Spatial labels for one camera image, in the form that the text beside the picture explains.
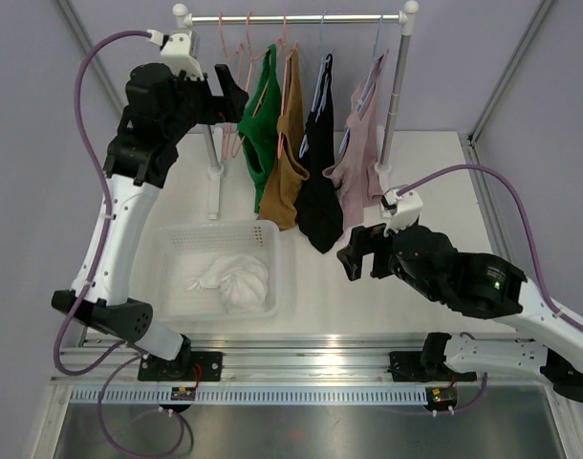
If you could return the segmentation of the pink wire hanger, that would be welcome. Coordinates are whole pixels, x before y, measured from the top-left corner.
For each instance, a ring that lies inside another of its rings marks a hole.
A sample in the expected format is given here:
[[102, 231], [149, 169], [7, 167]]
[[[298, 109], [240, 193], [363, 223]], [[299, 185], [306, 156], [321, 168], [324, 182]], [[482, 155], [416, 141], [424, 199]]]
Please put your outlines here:
[[[227, 48], [226, 38], [224, 34], [224, 24], [223, 24], [223, 14], [219, 14], [218, 18], [218, 30], [220, 34], [222, 50], [224, 53], [225, 60], [227, 62], [228, 67], [231, 70], [236, 71], [235, 81], [239, 82], [241, 79], [242, 71], [243, 71], [243, 63], [244, 63], [244, 55], [245, 55], [245, 46], [242, 42], [239, 42], [236, 48], [230, 52]], [[223, 128], [223, 140], [222, 140], [222, 158], [223, 160], [227, 160], [229, 157], [229, 150], [230, 150], [230, 139], [232, 136], [232, 125], [230, 123], [226, 123]]]

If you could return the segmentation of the white tank top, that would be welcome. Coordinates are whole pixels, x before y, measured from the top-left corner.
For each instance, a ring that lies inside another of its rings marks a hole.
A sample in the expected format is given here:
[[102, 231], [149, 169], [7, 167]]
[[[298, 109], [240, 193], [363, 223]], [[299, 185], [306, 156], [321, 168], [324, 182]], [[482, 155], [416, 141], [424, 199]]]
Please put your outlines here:
[[221, 256], [202, 274], [185, 281], [187, 292], [216, 291], [228, 314], [259, 313], [266, 310], [269, 270], [248, 254]]

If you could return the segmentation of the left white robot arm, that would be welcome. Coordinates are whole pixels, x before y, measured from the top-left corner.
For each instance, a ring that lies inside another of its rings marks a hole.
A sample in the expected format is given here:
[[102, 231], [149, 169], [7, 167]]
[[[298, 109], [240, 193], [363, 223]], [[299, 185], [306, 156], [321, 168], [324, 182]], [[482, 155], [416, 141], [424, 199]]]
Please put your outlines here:
[[247, 92], [226, 64], [214, 69], [221, 95], [212, 94], [205, 77], [174, 74], [162, 63], [131, 72], [128, 103], [107, 148], [103, 199], [84, 265], [71, 288], [52, 298], [67, 321], [146, 352], [172, 381], [191, 371], [190, 342], [157, 322], [150, 304], [131, 298], [129, 281], [147, 216], [178, 159], [178, 143], [198, 124], [237, 122], [244, 114]]

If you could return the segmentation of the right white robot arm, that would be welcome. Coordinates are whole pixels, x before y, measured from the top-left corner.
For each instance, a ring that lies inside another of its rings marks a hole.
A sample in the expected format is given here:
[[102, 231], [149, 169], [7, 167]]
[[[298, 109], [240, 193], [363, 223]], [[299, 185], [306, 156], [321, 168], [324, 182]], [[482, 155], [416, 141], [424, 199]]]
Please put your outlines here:
[[349, 280], [395, 276], [427, 300], [464, 317], [492, 320], [522, 339], [471, 339], [431, 332], [414, 358], [391, 364], [396, 381], [473, 380], [479, 373], [508, 374], [549, 383], [558, 395], [583, 404], [583, 326], [578, 316], [552, 311], [535, 283], [505, 259], [458, 251], [448, 237], [421, 225], [399, 232], [383, 225], [352, 230], [336, 254]]

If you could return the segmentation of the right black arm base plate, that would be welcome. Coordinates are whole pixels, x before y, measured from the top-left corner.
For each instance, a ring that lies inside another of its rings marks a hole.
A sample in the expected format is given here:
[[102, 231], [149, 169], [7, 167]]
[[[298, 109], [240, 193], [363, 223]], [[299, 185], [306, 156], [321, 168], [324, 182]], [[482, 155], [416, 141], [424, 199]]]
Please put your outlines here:
[[442, 362], [424, 359], [418, 350], [390, 352], [388, 372], [397, 383], [470, 383], [478, 380], [476, 372], [455, 372]]

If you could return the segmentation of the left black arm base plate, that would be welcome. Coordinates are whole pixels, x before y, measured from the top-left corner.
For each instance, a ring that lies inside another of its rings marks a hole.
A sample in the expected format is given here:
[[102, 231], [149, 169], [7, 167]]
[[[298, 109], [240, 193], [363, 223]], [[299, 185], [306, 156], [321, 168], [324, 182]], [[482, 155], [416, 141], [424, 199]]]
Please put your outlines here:
[[138, 380], [150, 383], [218, 382], [223, 354], [215, 351], [182, 352], [173, 361], [149, 356], [140, 363]]

